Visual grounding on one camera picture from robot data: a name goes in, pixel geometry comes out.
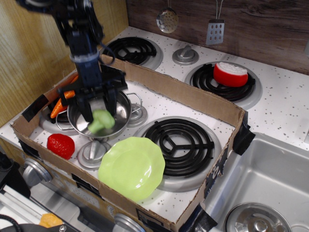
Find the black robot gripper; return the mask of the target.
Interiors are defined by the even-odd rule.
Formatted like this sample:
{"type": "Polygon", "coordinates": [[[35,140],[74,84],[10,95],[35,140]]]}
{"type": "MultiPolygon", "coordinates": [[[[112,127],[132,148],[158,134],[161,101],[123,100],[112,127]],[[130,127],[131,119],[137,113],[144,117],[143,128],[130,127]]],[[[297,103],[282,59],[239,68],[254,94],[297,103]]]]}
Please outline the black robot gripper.
{"type": "Polygon", "coordinates": [[[78,73],[78,79],[57,92],[61,97],[73,91],[77,107],[87,122],[93,121],[89,101],[92,97],[104,96],[106,110],[116,114],[117,94],[127,89],[125,73],[103,64],[99,57],[71,57],[78,73]]]}

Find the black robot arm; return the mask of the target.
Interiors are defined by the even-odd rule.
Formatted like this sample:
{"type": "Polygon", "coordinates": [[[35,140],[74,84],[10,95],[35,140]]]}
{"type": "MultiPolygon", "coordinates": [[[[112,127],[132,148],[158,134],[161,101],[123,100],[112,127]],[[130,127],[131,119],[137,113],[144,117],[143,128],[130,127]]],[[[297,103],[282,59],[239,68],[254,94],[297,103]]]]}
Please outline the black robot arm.
{"type": "Polygon", "coordinates": [[[94,120],[90,100],[102,98],[106,110],[116,114],[119,91],[127,88],[125,73],[102,61],[98,45],[104,38],[90,0],[19,0],[28,11],[53,17],[70,59],[75,64],[78,79],[57,91],[63,105],[75,105],[87,122],[94,120]]]}

